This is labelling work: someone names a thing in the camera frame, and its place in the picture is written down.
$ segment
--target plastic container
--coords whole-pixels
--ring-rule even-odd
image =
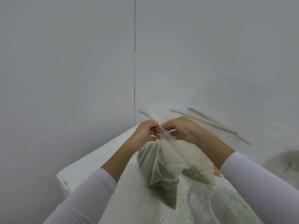
[[[200,216],[204,224],[254,224],[258,219],[248,204],[228,189],[216,189],[209,196]]]

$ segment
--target person's right hand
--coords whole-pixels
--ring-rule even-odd
[[[193,144],[198,143],[196,137],[194,136],[194,132],[202,128],[185,116],[171,119],[166,123],[162,123],[162,127],[168,131],[176,129],[176,131],[170,132],[172,136],[174,136],[177,140],[184,140]]]

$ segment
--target white tabletop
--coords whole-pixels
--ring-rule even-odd
[[[124,132],[99,149],[67,166],[57,174],[66,195],[72,193],[90,174],[102,166],[133,134],[137,126]],[[216,186],[192,180],[183,175],[177,191],[176,209],[164,205],[149,191],[136,159],[130,159],[115,193],[100,223],[194,223],[211,191],[216,188],[234,188],[222,178],[215,177]]]

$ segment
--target white wall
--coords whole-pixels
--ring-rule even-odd
[[[0,223],[41,223],[58,171],[134,126],[134,7],[0,0]]]
[[[136,124],[139,109],[192,105],[260,164],[298,149],[298,22],[299,0],[136,0]]]

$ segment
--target white table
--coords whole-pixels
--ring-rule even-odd
[[[72,193],[93,171],[102,166],[136,128],[137,126],[129,129],[61,170],[57,178],[65,195]],[[125,168],[99,223],[194,223],[199,218],[211,191],[216,188],[234,190],[223,177],[215,177],[215,187],[181,175],[176,209],[171,209],[149,191],[137,165],[136,156],[137,153]]]

